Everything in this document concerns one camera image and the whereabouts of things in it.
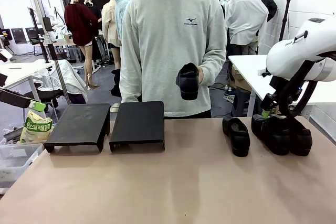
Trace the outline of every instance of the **dark red garment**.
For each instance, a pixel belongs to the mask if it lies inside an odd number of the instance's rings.
[[[85,46],[98,36],[98,20],[87,6],[79,3],[67,5],[64,18],[77,46]]]

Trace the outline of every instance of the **floor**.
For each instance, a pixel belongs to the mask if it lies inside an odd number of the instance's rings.
[[[33,62],[37,59],[41,59],[42,56],[17,56],[15,57],[15,62]],[[223,70],[216,79],[218,83],[225,83],[225,73],[226,66],[224,65]],[[114,65],[101,68],[94,75],[93,79],[96,84],[99,85],[98,88],[88,91],[89,103],[120,103],[121,98],[111,96],[110,90],[114,86],[113,74],[111,71],[114,69]],[[31,91],[28,82],[22,83],[12,90],[19,93],[26,93]],[[224,90],[214,89],[210,91],[211,102],[212,102],[212,115],[213,117],[223,117],[231,112],[232,104],[223,99]],[[58,99],[59,107],[56,109],[57,116],[60,118],[64,109],[67,106],[66,100],[64,98]],[[14,107],[5,103],[0,102],[0,140],[3,137],[3,129],[8,129],[9,125],[23,123],[23,109]],[[50,109],[46,113],[48,117],[52,117],[53,121],[56,122],[56,117]],[[115,113],[111,113],[111,120],[116,118]]]

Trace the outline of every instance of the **person's hand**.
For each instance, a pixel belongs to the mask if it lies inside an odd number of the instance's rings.
[[[198,69],[198,79],[201,84],[204,78],[203,69],[200,66],[198,66],[197,69]]]

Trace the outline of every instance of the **plastic bin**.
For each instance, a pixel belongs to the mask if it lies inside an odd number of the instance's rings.
[[[0,144],[0,183],[15,182],[42,150],[42,144]]]

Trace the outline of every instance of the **black platform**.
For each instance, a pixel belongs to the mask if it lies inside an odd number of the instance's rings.
[[[101,152],[104,137],[110,133],[110,104],[69,105],[49,140],[44,143],[47,152],[55,146],[96,145]]]
[[[112,131],[110,149],[115,145],[162,143],[164,148],[163,102],[122,103]]]

